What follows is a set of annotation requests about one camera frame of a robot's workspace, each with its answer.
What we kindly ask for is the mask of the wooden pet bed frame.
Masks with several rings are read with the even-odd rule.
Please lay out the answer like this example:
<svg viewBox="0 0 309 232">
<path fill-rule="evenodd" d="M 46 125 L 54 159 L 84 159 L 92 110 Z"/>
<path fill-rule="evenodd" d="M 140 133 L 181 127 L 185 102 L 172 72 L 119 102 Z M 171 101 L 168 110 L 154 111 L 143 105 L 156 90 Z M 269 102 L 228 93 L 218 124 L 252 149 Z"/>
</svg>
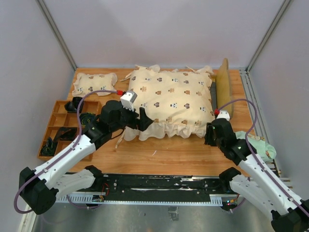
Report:
<svg viewBox="0 0 309 232">
<path fill-rule="evenodd" d="M 211 104 L 212 109 L 219 109 L 233 100 L 228 59 L 224 58 L 219 69 L 211 75 Z"/>
</svg>

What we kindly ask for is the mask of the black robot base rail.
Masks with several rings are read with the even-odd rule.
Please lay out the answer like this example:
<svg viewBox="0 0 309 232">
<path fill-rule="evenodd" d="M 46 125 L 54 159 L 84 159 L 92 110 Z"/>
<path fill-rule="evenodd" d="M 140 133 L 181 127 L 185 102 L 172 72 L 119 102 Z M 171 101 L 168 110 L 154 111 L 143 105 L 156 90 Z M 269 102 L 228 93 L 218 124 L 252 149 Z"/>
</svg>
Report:
<svg viewBox="0 0 309 232">
<path fill-rule="evenodd" d="M 91 189 L 108 200 L 196 201 L 211 195 L 236 195 L 217 176 L 103 174 Z"/>
</svg>

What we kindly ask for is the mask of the cream animal print mattress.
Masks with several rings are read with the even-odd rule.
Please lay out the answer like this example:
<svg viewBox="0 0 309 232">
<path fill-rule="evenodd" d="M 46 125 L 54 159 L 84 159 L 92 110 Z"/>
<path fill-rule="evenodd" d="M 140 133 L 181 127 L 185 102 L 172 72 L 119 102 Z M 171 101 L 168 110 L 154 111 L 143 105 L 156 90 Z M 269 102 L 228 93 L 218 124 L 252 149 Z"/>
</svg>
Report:
<svg viewBox="0 0 309 232">
<path fill-rule="evenodd" d="M 214 120 L 211 98 L 213 74 L 210 66 L 197 71 L 163 71 L 159 65 L 136 66 L 125 77 L 129 80 L 128 90 L 137 94 L 134 108 L 144 108 L 153 123 L 145 131 L 126 128 L 119 142 L 136 137 L 141 141 L 175 135 L 182 138 L 191 135 L 204 137 L 207 123 Z"/>
</svg>

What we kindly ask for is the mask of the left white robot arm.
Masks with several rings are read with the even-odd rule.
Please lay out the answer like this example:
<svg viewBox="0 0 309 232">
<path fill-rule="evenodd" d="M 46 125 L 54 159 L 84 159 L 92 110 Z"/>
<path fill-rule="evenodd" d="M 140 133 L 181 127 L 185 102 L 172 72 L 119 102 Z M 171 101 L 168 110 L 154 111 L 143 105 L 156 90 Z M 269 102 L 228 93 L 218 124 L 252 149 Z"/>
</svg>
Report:
<svg viewBox="0 0 309 232">
<path fill-rule="evenodd" d="M 80 131 L 66 148 L 35 169 L 24 168 L 19 174 L 19 190 L 14 198 L 14 208 L 21 197 L 37 215 L 48 211 L 58 198 L 80 189 L 98 191 L 103 187 L 101 171 L 91 166 L 65 176 L 65 173 L 89 154 L 112 139 L 112 134 L 129 127 L 145 131 L 152 123 L 143 107 L 136 112 L 127 100 L 110 100 L 101 113 Z"/>
</svg>

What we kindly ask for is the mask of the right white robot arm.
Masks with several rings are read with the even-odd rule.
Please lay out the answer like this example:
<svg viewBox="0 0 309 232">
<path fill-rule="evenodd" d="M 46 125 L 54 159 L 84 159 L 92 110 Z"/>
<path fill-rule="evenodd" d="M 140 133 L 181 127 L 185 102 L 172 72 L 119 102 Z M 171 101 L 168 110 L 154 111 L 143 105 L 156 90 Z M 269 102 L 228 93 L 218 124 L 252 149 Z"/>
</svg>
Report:
<svg viewBox="0 0 309 232">
<path fill-rule="evenodd" d="M 205 144 L 217 146 L 224 156 L 245 171 L 231 167 L 219 174 L 219 189 L 235 192 L 258 208 L 276 232 L 304 232 L 309 228 L 309 202 L 287 187 L 263 162 L 256 149 L 238 139 L 225 118 L 207 123 Z"/>
</svg>

